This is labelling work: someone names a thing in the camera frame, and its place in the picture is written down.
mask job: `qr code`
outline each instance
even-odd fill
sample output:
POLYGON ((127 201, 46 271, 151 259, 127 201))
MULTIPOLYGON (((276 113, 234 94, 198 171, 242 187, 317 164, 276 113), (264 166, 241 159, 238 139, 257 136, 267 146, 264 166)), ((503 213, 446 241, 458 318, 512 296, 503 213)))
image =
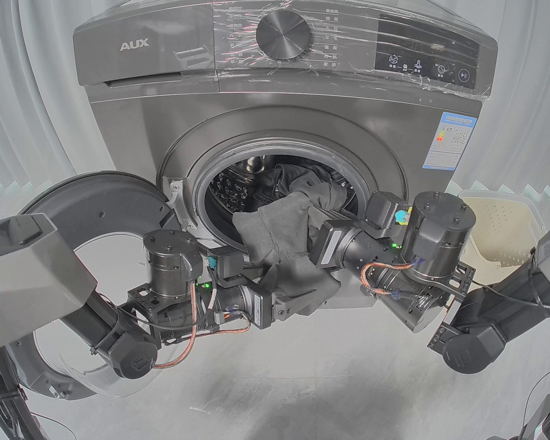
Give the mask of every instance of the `qr code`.
POLYGON ((463 145, 466 143, 466 139, 469 138, 470 130, 458 128, 455 130, 455 134, 452 136, 450 143, 456 143, 463 145))

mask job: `power button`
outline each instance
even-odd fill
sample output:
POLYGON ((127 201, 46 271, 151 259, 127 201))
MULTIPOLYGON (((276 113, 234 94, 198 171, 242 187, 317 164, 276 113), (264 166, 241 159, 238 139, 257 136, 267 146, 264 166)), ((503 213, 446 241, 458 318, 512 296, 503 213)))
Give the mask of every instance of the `power button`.
POLYGON ((459 70, 459 80, 463 83, 466 83, 470 80, 470 73, 467 69, 460 69, 459 70))

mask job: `perforated basket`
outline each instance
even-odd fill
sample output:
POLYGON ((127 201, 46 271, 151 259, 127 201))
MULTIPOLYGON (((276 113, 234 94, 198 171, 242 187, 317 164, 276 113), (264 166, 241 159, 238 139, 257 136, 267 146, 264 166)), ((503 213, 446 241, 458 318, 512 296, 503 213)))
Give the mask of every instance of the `perforated basket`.
POLYGON ((506 192, 461 191, 477 223, 461 260, 477 269, 475 280, 496 283, 528 260, 545 228, 534 203, 506 192))

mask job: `transparent tape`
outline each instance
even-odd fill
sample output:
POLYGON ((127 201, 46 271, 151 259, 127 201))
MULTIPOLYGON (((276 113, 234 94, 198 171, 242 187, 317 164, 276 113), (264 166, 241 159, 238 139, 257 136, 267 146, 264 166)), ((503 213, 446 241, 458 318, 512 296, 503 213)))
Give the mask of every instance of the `transparent tape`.
POLYGON ((448 24, 350 0, 215 0, 213 16, 219 80, 277 81, 278 71, 304 69, 363 88, 407 84, 480 101, 490 96, 497 44, 456 26, 458 19, 448 24), (276 11, 299 14, 309 27, 309 43, 292 59, 274 59, 257 43, 257 26, 276 11))

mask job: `vertical blind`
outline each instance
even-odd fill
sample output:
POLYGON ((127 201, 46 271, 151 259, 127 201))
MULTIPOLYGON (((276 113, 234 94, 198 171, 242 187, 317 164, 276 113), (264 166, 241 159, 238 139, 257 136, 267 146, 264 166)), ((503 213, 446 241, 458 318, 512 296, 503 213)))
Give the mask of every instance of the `vertical blind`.
MULTIPOLYGON (((0 216, 73 174, 113 168, 83 88, 76 26, 123 0, 0 0, 0 216)), ((433 0, 499 43, 451 189, 527 194, 550 226, 550 0, 433 0)))

